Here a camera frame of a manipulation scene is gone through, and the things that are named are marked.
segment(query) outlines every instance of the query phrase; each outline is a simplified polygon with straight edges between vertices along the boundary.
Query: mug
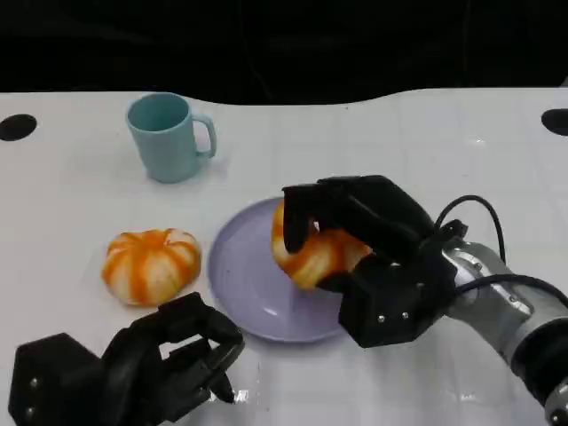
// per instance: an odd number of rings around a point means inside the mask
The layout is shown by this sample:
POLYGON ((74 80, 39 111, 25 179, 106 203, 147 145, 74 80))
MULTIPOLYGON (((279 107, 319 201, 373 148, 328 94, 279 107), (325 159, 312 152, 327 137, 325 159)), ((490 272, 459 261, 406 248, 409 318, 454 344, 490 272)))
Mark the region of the mug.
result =
POLYGON ((192 113, 189 103, 175 93, 152 93, 135 101, 126 123, 150 178, 171 184, 199 171, 217 151, 217 136, 210 118, 192 113), (193 122, 207 127, 210 150, 197 150, 193 122))

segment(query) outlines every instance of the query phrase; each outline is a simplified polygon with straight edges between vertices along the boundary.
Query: orange and white pumpkin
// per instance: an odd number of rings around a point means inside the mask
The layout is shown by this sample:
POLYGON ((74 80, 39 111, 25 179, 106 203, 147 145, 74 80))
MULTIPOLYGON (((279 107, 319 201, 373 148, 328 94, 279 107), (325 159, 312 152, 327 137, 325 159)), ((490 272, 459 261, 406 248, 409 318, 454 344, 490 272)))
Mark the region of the orange and white pumpkin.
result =
POLYGON ((332 273, 352 271, 359 260, 371 253, 365 243, 341 229, 318 231, 310 223, 308 239, 295 254, 284 246, 284 201, 272 223, 272 256, 278 266, 301 289, 313 289, 332 273))
POLYGON ((156 306, 197 278, 201 249, 190 233, 121 233, 108 246, 101 277, 125 304, 156 306))

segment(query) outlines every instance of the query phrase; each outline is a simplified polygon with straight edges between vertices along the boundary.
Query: plate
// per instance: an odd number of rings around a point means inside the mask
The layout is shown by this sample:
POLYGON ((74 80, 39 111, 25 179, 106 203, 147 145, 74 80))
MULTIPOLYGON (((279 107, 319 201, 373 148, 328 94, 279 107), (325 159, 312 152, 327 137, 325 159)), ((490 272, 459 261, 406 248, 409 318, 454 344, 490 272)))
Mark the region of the plate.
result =
POLYGON ((298 289, 272 259, 272 218, 280 201, 260 201, 223 227, 209 253, 211 292, 252 335, 290 343, 338 335, 341 295, 298 289))

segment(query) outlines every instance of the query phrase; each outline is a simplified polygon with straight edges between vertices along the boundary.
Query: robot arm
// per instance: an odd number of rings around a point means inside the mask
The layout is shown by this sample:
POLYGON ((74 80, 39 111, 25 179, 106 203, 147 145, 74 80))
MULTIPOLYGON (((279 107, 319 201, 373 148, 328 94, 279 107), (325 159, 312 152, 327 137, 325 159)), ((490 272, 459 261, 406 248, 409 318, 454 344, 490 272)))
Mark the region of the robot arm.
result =
POLYGON ((334 177, 284 194, 289 251, 302 247, 309 219, 342 227, 373 249, 351 273, 319 284, 343 294, 339 322, 361 347, 412 341, 442 315, 464 321, 523 380, 547 421, 568 425, 562 293, 513 274, 494 251, 467 242, 460 221, 434 225, 385 177, 334 177))

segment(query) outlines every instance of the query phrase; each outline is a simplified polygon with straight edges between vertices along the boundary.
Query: white table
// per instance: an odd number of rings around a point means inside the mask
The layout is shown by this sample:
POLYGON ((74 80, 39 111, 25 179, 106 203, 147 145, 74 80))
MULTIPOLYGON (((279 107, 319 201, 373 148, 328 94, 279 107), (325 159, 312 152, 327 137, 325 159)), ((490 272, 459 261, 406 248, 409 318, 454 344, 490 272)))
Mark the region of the white table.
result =
MULTIPOLYGON (((99 281, 107 243, 126 230, 179 227, 209 252, 216 232, 283 185, 384 174, 436 216, 454 197, 484 195, 501 216, 509 264, 568 290, 568 139, 540 115, 568 91, 413 91, 340 106, 225 106, 194 101, 217 126, 218 157, 198 177, 146 177, 124 125, 137 93, 0 95, 0 118, 38 129, 0 141, 0 419, 17 345, 68 332, 100 355, 146 313, 99 281)), ((495 247, 476 205, 455 211, 469 237, 495 247)), ((213 304, 203 274, 191 290, 213 304)), ((467 326, 441 320, 416 342, 362 351, 349 339, 301 347, 247 336, 230 370, 237 406, 210 402, 182 425, 538 425, 542 411, 467 326)))

